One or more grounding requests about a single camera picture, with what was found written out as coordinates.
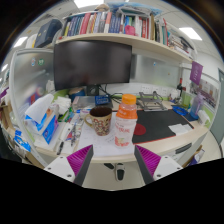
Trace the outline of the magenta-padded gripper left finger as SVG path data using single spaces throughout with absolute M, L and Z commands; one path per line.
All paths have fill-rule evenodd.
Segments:
M 44 170 L 82 186 L 92 157 L 93 146 L 89 145 L 67 157 L 58 156 Z

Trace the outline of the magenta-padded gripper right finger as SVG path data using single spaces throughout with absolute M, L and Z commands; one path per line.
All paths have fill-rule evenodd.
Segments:
M 134 155 L 145 184 L 150 184 L 182 169 L 169 156 L 159 156 L 142 146 L 136 145 Z

